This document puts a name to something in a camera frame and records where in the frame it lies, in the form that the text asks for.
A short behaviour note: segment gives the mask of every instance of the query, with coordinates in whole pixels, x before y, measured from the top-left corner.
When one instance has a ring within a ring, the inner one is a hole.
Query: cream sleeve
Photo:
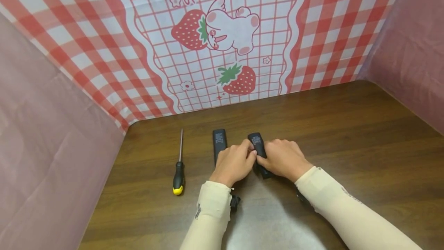
[[[231,189],[207,181],[202,185],[197,211],[181,250],[220,250],[230,221]]]
[[[330,222],[350,250],[421,250],[321,168],[311,168],[295,185],[316,212]]]

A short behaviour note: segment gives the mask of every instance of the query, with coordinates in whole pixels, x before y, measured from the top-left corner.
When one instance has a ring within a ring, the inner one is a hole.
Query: strawberry
[[[228,69],[218,68],[217,70],[222,72],[218,84],[224,84],[222,89],[231,95],[248,95],[256,86],[256,74],[250,67],[234,64]]]
[[[208,33],[205,13],[201,10],[188,11],[180,22],[173,26],[171,35],[192,51],[206,48]]]

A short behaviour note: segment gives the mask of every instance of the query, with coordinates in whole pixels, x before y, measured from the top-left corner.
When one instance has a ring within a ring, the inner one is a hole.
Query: red and white checkered backdrop
[[[126,131],[353,81],[394,2],[0,0],[0,12]]]

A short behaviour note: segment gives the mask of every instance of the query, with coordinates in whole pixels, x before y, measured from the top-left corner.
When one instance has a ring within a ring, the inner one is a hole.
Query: hand
[[[229,188],[237,181],[245,178],[251,171],[256,160],[256,151],[252,150],[252,144],[245,139],[240,145],[232,145],[221,151],[217,156],[216,169],[210,177],[210,181],[222,183]]]
[[[274,139],[264,142],[267,158],[257,156],[257,162],[275,175],[296,182],[313,165],[308,162],[294,141]]]

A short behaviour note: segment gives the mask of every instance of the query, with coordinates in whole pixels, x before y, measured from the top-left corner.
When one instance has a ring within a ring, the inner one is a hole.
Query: cartoon bunny
[[[259,27],[260,19],[249,8],[238,8],[236,17],[231,18],[225,11],[225,0],[215,0],[208,10],[206,22],[208,48],[227,51],[233,47],[239,55],[252,51],[252,35]]]

